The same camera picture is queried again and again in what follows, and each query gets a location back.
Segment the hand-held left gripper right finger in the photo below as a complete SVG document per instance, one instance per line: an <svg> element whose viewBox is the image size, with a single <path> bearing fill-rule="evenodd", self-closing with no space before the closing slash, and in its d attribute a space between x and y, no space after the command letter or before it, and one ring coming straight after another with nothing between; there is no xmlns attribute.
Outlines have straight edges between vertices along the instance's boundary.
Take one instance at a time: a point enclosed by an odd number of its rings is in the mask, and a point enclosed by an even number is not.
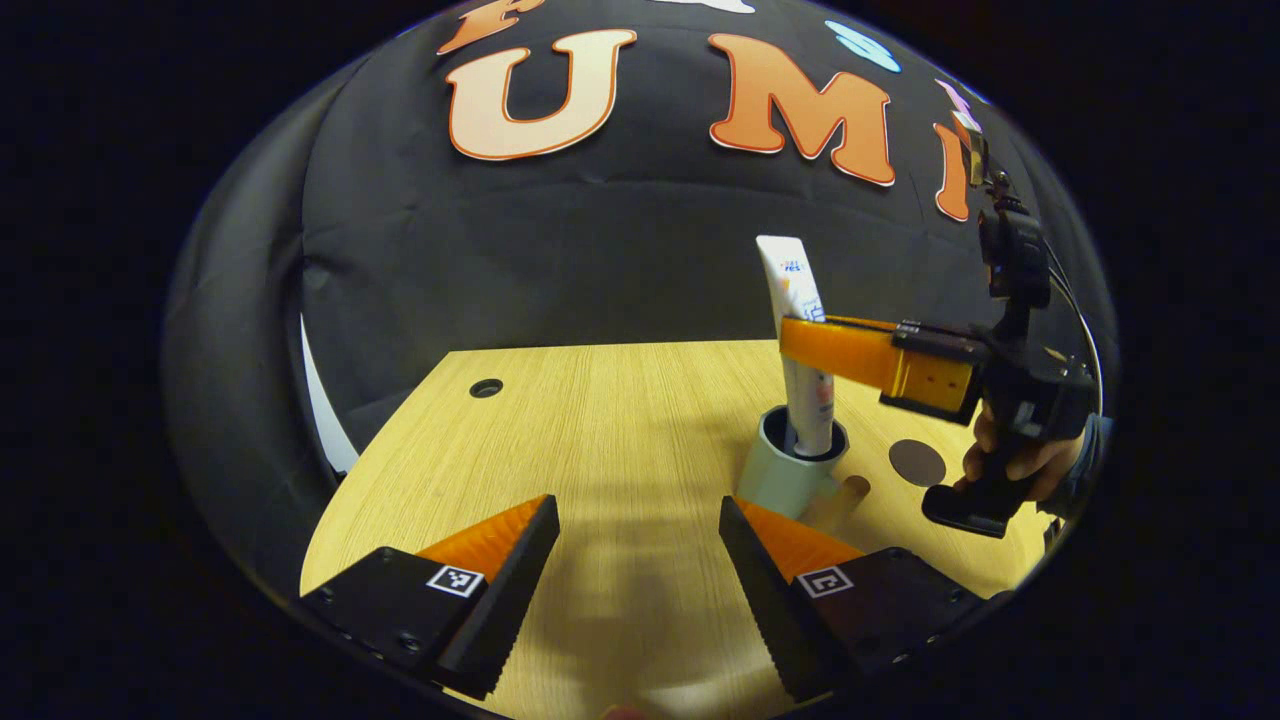
<svg viewBox="0 0 1280 720"><path fill-rule="evenodd" d="M988 601L901 547L864 553L736 495L719 537L787 694L810 701L945 646Z"/></svg>

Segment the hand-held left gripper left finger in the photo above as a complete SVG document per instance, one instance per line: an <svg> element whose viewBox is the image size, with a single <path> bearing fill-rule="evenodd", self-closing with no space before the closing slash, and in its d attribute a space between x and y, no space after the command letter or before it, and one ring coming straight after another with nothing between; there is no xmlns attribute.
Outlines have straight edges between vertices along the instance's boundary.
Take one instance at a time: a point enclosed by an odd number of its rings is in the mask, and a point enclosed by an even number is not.
<svg viewBox="0 0 1280 720"><path fill-rule="evenodd" d="M485 700L498 684L561 534L539 495L415 553L378 547L298 598L360 657Z"/></svg>

